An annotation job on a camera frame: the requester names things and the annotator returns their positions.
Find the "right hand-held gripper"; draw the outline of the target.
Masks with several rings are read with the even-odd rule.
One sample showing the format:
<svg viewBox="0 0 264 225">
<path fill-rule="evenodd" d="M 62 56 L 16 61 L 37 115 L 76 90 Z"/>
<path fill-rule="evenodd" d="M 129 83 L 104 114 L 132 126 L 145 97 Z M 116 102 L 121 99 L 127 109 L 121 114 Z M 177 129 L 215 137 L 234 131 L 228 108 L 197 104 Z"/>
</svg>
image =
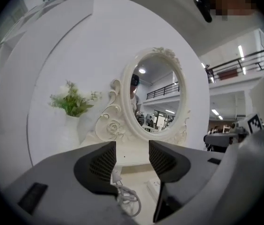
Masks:
<svg viewBox="0 0 264 225">
<path fill-rule="evenodd" d="M 228 147 L 229 145 L 238 143 L 238 140 L 244 140 L 260 130 L 263 130 L 264 123 L 258 113 L 250 114 L 242 120 L 234 122 L 227 134 L 214 133 L 205 135 L 203 140 L 206 144 L 218 147 Z"/>
</svg>

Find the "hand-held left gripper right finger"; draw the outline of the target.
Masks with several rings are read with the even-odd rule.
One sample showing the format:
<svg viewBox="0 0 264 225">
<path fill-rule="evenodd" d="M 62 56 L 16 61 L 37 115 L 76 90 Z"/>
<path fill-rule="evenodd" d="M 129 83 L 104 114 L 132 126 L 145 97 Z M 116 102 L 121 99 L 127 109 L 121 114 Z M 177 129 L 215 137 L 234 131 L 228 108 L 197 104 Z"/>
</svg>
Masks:
<svg viewBox="0 0 264 225">
<path fill-rule="evenodd" d="M 153 222 L 185 206 L 208 183 L 224 154 L 150 140 L 149 161 L 161 185 Z"/>
</svg>

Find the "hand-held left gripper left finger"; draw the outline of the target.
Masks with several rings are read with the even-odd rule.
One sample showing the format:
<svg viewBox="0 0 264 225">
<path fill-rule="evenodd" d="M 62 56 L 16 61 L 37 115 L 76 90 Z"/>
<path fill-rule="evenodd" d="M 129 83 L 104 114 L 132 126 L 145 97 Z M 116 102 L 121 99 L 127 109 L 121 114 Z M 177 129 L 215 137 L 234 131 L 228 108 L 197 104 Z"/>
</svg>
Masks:
<svg viewBox="0 0 264 225">
<path fill-rule="evenodd" d="M 116 143 L 103 142 L 39 162 L 3 191 L 26 225 L 137 225 L 111 184 Z"/>
</svg>

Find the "white power strip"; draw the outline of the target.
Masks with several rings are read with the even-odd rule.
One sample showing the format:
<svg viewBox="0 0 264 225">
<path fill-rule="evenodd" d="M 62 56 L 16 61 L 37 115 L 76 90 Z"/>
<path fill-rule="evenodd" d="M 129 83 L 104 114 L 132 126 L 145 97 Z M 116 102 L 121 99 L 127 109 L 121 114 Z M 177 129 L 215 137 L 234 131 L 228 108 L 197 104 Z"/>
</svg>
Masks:
<svg viewBox="0 0 264 225">
<path fill-rule="evenodd" d="M 158 177 L 152 178 L 147 182 L 147 189 L 155 202 L 158 202 L 161 188 L 161 181 Z"/>
</svg>

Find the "grey cable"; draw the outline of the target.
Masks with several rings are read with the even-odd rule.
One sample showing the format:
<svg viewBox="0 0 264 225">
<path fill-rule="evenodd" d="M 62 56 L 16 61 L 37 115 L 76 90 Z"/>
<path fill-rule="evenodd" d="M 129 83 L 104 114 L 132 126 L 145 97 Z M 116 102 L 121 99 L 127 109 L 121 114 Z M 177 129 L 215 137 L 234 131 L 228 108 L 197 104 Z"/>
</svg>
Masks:
<svg viewBox="0 0 264 225">
<path fill-rule="evenodd" d="M 142 204 L 136 191 L 124 186 L 121 176 L 115 171 L 111 174 L 111 185 L 118 191 L 117 202 L 121 208 L 130 217 L 137 217 L 141 212 Z"/>
</svg>

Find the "cream ornate dressing table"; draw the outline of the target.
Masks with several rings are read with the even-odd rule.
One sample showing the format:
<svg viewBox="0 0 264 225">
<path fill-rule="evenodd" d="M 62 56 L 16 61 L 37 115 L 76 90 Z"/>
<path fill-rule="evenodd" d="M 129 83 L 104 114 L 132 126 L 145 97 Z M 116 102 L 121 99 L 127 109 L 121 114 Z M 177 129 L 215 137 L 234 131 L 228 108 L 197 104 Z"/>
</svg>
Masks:
<svg viewBox="0 0 264 225">
<path fill-rule="evenodd" d="M 141 212 L 132 219 L 139 225 L 153 225 L 157 203 L 147 189 L 147 182 L 157 174 L 149 162 L 148 144 L 117 145 L 117 162 L 113 171 L 121 176 L 123 185 L 136 191 L 140 198 Z"/>
</svg>

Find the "black mezzanine railing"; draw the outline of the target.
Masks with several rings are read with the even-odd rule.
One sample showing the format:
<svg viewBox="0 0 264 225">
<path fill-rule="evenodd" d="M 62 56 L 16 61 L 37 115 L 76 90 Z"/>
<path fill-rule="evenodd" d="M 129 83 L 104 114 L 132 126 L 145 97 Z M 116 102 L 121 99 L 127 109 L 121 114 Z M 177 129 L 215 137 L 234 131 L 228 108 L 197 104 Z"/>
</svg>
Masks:
<svg viewBox="0 0 264 225">
<path fill-rule="evenodd" d="M 236 58 L 228 62 L 206 68 L 209 83 L 216 83 L 226 79 L 248 75 L 252 72 L 264 70 L 264 49 L 253 52 L 243 58 Z"/>
</svg>

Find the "white vase with flowers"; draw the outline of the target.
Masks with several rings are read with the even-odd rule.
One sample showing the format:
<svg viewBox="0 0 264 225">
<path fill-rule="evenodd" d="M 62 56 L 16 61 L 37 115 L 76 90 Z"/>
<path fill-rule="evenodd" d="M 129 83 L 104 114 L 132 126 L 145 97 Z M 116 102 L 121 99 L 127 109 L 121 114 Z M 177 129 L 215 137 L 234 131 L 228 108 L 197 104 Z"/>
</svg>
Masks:
<svg viewBox="0 0 264 225">
<path fill-rule="evenodd" d="M 102 98 L 102 93 L 91 91 L 87 95 L 80 93 L 77 85 L 69 80 L 61 87 L 61 92 L 50 95 L 49 106 L 65 112 L 65 121 L 56 135 L 59 152 L 76 149 L 80 145 L 78 124 L 80 117 L 87 113 Z"/>
</svg>

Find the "oval mirror with ornate frame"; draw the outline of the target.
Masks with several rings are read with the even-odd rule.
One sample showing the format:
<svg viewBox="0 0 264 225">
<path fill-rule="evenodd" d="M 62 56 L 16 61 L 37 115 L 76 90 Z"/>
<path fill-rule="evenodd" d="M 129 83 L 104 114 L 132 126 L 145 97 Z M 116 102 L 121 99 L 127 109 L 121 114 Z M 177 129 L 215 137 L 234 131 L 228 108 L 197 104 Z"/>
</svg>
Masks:
<svg viewBox="0 0 264 225">
<path fill-rule="evenodd" d="M 110 87 L 110 101 L 95 124 L 97 139 L 121 145 L 149 140 L 184 145 L 186 84 L 172 50 L 153 47 L 139 52 Z"/>
</svg>

